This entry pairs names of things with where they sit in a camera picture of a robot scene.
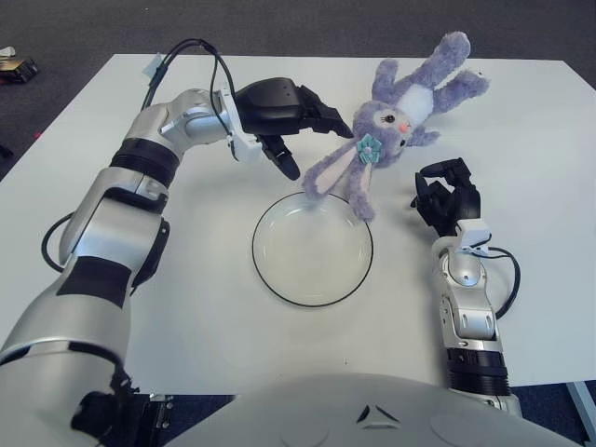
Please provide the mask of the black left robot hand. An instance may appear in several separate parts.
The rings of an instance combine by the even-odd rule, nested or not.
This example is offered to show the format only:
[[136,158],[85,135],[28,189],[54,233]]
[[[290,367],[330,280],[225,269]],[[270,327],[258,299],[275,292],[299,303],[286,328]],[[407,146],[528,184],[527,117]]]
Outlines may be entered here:
[[264,155],[292,181],[299,179],[300,169],[283,141],[285,136],[312,129],[317,133],[332,131],[346,139],[353,137],[336,109],[287,77],[249,84],[236,92],[235,102],[243,130],[256,137]]

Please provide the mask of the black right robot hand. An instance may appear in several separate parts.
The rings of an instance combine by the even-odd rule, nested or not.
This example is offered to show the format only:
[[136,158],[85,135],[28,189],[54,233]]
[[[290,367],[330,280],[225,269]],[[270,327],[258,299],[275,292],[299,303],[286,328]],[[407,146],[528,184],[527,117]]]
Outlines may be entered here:
[[464,160],[444,160],[414,174],[411,207],[440,237],[455,237],[457,222],[481,217],[481,195]]

